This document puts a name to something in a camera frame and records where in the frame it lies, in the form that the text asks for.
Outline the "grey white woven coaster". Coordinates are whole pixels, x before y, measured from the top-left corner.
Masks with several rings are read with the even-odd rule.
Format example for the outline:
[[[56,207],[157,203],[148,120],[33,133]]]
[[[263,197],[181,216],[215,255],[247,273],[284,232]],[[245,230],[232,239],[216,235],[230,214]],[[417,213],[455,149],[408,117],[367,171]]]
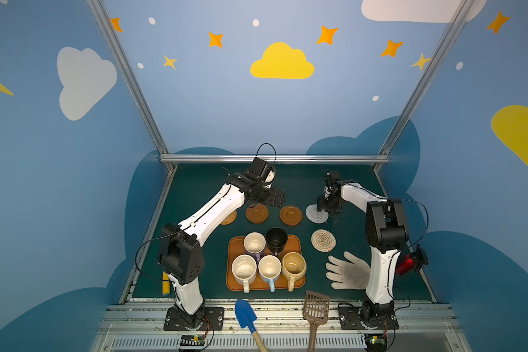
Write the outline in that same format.
[[[315,224],[326,223],[329,213],[318,208],[316,204],[308,205],[305,210],[306,217]]]

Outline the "brown wooden round coaster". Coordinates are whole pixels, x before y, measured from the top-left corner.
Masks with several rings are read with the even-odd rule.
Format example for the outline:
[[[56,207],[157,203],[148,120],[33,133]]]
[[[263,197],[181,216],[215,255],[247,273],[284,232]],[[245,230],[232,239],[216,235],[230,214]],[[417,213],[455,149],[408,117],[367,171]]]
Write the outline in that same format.
[[[262,224],[268,219],[268,208],[263,204],[256,204],[246,209],[246,218],[253,224]]]

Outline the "woven rattan round coaster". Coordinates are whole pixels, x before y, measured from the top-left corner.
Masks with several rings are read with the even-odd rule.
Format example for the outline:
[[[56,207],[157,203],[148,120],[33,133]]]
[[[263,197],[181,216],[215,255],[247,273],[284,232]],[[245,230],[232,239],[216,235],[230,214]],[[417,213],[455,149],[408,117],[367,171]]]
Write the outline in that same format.
[[[226,216],[226,218],[220,223],[221,225],[229,225],[232,224],[236,218],[237,218],[238,212],[233,211],[229,215]]]

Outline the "beige spiral woven coaster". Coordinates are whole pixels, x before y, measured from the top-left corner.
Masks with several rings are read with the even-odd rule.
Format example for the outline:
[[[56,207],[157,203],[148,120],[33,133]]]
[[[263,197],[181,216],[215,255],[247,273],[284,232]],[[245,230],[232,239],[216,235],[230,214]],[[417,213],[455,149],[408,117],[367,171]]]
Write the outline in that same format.
[[[336,238],[328,231],[319,229],[311,235],[311,242],[319,252],[331,252],[336,247]]]

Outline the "black mug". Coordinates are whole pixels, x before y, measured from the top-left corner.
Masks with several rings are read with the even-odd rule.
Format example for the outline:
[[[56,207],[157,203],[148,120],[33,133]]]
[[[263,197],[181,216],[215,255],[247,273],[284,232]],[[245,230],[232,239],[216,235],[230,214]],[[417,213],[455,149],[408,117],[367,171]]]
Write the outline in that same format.
[[[280,227],[271,228],[265,235],[265,242],[268,250],[274,256],[280,256],[288,240],[288,234]]]

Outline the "white purple mug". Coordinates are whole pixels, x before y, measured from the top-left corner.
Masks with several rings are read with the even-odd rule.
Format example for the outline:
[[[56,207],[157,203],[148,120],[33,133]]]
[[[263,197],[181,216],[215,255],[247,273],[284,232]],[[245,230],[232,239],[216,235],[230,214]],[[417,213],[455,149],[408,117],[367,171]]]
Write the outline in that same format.
[[[252,256],[257,263],[264,256],[266,249],[266,240],[261,233],[253,232],[245,236],[243,247],[247,255]]]

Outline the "white cream mug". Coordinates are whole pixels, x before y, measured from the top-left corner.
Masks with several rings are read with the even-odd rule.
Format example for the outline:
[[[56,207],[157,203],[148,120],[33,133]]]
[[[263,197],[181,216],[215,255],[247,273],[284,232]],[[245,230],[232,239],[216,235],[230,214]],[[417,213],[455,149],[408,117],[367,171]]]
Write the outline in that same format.
[[[251,255],[239,255],[234,259],[232,274],[235,281],[242,287],[244,293],[250,292],[250,285],[255,281],[258,264]]]

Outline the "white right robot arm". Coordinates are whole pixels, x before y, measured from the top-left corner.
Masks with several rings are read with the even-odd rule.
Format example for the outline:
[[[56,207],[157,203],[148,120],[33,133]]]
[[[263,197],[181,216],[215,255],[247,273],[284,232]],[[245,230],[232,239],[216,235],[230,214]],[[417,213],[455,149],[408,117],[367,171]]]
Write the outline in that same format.
[[[395,271],[401,247],[409,240],[409,229],[399,199],[378,196],[346,180],[326,181],[325,195],[318,199],[318,209],[338,214],[345,201],[366,214],[365,237],[371,249],[371,263],[350,252],[343,253],[344,260],[330,256],[326,277],[334,289],[365,291],[360,319],[364,326],[373,329],[395,313]]]

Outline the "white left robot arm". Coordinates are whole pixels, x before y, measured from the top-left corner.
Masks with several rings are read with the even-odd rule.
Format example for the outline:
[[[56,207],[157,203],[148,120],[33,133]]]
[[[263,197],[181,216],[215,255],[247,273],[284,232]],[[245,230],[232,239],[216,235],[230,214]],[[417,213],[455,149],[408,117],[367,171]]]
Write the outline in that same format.
[[[237,172],[189,218],[164,226],[157,263],[175,291],[175,306],[187,318],[200,319],[205,308],[198,277],[205,267],[202,247],[211,233],[246,201],[282,207],[285,191],[272,186],[277,171]]]

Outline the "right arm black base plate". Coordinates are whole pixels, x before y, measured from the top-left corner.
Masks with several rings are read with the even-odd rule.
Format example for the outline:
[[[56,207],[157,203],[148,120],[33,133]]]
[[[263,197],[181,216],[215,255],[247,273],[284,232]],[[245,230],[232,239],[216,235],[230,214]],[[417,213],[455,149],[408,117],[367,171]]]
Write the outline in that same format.
[[[370,318],[366,323],[361,316],[361,308],[349,303],[338,304],[337,312],[342,330],[397,330],[400,328],[395,315]]]

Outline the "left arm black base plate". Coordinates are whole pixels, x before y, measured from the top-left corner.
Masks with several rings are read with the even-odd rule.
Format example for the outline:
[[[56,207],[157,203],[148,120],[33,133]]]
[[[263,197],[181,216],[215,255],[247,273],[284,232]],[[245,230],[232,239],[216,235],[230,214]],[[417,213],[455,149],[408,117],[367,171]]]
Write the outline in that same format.
[[[164,319],[164,331],[221,331],[224,322],[224,309],[222,307],[204,307],[198,309],[193,315],[173,306],[167,311]]]

